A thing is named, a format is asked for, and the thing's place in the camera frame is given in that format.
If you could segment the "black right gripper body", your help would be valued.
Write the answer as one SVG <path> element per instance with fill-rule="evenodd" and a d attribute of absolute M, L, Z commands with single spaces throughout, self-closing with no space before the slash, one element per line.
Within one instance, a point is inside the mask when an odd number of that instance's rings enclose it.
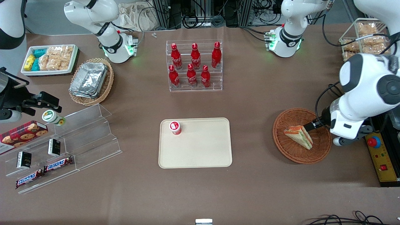
<path fill-rule="evenodd" d="M 22 107 L 25 100 L 31 98 L 31 94 L 26 88 L 29 81 L 19 78 L 6 71 L 5 67 L 0 69 L 1 72 L 1 109 Z"/>

